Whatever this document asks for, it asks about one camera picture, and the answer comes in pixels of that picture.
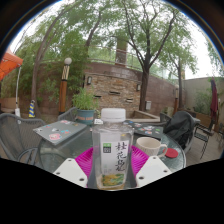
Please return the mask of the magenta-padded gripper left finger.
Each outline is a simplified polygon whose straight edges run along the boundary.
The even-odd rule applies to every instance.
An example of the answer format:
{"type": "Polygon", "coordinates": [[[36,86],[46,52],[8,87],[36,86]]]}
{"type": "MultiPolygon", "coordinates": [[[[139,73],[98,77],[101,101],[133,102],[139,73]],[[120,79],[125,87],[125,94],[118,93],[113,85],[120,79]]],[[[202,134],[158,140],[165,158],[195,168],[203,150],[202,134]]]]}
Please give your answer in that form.
{"type": "Polygon", "coordinates": [[[93,149],[89,148],[77,158],[67,158],[54,171],[54,175],[86,188],[92,170],[92,162],[93,149]]]}

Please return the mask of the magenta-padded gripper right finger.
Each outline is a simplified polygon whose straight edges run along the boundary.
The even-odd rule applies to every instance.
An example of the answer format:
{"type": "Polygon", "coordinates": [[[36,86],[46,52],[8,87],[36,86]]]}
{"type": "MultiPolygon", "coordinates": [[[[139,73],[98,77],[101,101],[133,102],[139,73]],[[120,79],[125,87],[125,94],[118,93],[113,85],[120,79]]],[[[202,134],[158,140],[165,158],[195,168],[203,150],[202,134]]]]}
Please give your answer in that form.
{"type": "Polygon", "coordinates": [[[136,146],[132,147],[131,167],[137,188],[171,174],[158,156],[148,156],[136,146]]]}

